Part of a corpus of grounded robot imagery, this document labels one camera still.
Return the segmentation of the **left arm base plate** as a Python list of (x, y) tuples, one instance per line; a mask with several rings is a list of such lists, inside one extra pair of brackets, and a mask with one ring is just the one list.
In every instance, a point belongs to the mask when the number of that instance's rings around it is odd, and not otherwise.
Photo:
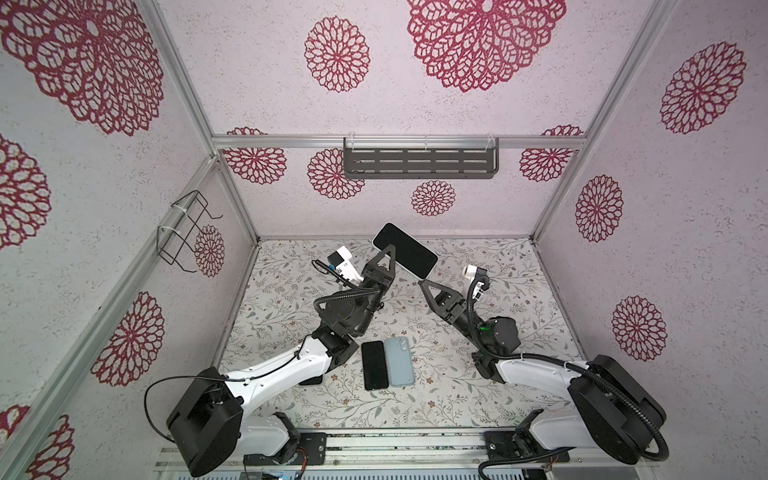
[(328, 434), (325, 432), (301, 433), (290, 439), (287, 446), (273, 456), (249, 454), (244, 456), (246, 466), (319, 466), (325, 464)]

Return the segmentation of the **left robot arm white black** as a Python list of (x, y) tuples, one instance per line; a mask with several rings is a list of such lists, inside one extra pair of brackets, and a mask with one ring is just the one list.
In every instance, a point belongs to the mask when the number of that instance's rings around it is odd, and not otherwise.
[(258, 365), (221, 373), (209, 367), (190, 385), (166, 426), (189, 474), (202, 477), (233, 455), (262, 455), (277, 464), (293, 460), (300, 433), (286, 414), (250, 421), (262, 404), (294, 386), (343, 365), (358, 350), (396, 278), (396, 248), (369, 260), (359, 284), (316, 299), (319, 325), (293, 347)]

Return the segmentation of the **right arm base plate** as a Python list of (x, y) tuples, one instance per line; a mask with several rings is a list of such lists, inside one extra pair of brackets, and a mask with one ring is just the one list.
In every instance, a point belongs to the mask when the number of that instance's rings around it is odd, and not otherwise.
[(570, 461), (568, 451), (556, 452), (543, 447), (527, 431), (492, 430), (483, 433), (486, 452), (490, 461), (514, 460), (518, 463)]

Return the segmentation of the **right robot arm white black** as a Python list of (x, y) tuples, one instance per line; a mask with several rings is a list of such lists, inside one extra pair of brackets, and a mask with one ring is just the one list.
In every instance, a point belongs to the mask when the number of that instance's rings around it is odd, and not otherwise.
[(467, 294), (429, 280), (420, 281), (419, 287), (430, 310), (475, 347), (472, 361), (483, 378), (571, 402), (561, 410), (533, 413), (516, 428), (518, 439), (532, 442), (518, 460), (543, 461), (579, 448), (598, 448), (627, 465), (669, 458), (661, 432), (666, 412), (618, 361), (606, 355), (570, 361), (519, 351), (514, 319), (483, 320), (475, 311), (477, 293), (488, 287), (485, 277), (471, 281)]

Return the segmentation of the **black phone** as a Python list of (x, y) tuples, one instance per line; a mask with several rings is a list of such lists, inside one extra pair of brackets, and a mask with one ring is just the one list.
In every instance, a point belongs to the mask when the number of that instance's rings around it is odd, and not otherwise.
[(363, 343), (361, 355), (365, 390), (387, 389), (390, 384), (384, 343), (382, 341)]

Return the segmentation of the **light blue phone case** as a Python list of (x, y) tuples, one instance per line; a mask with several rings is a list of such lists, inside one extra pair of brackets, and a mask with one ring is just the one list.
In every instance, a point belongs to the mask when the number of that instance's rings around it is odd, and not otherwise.
[(412, 352), (407, 337), (400, 336), (384, 342), (387, 373), (391, 387), (410, 386), (415, 383)]

